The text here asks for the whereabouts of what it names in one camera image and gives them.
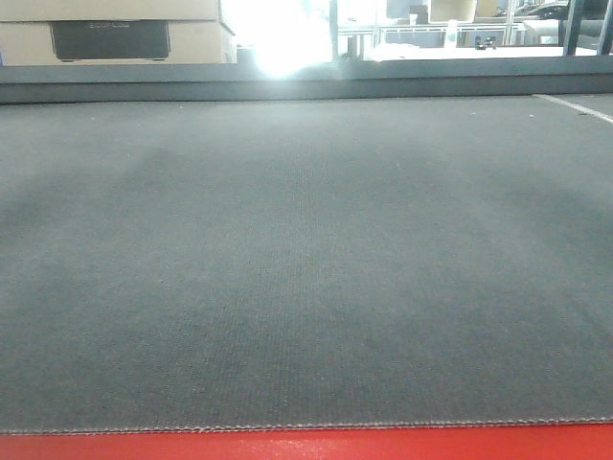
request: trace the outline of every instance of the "red surface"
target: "red surface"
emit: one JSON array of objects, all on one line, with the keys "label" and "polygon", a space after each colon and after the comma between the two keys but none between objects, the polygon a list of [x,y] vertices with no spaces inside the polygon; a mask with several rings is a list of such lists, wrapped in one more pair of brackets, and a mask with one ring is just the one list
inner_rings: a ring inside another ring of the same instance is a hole
[{"label": "red surface", "polygon": [[1,460],[611,460],[613,425],[0,436]]}]

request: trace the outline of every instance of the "metal frame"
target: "metal frame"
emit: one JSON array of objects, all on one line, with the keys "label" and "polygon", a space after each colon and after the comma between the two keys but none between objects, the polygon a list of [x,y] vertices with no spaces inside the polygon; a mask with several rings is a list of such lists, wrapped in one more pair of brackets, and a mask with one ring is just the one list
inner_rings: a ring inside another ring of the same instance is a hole
[{"label": "metal frame", "polygon": [[564,55],[574,56],[577,52],[579,42],[579,32],[581,29],[581,19],[583,19],[583,8],[585,0],[571,0],[568,11],[568,28],[564,37]]},{"label": "metal frame", "polygon": [[0,104],[260,101],[613,90],[613,58],[527,57],[320,64],[284,78],[243,65],[0,68]]},{"label": "metal frame", "polygon": [[601,38],[598,43],[597,53],[599,55],[609,55],[613,44],[613,0],[609,0],[602,22]]}]

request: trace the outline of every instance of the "gray carpet surface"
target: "gray carpet surface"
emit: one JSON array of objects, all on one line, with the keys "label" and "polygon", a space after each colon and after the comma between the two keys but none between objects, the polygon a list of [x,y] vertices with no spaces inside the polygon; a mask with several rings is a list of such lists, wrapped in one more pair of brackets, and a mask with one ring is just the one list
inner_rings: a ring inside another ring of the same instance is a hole
[{"label": "gray carpet surface", "polygon": [[0,107],[0,431],[613,420],[613,128],[537,98]]}]

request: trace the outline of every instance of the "white line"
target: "white line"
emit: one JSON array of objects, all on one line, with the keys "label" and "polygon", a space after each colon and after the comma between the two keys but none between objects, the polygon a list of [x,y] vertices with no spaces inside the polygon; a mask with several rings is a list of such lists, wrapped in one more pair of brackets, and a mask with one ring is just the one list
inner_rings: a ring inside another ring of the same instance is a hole
[{"label": "white line", "polygon": [[598,110],[592,110],[591,108],[584,107],[583,105],[579,105],[578,103],[569,103],[567,101],[564,101],[563,99],[555,98],[553,96],[548,96],[546,94],[534,94],[534,96],[536,98],[544,99],[545,101],[549,101],[550,103],[570,107],[580,113],[592,115],[593,117],[596,117],[599,120],[603,120],[604,122],[607,122],[613,125],[613,117],[607,115],[606,113],[599,112]]}]

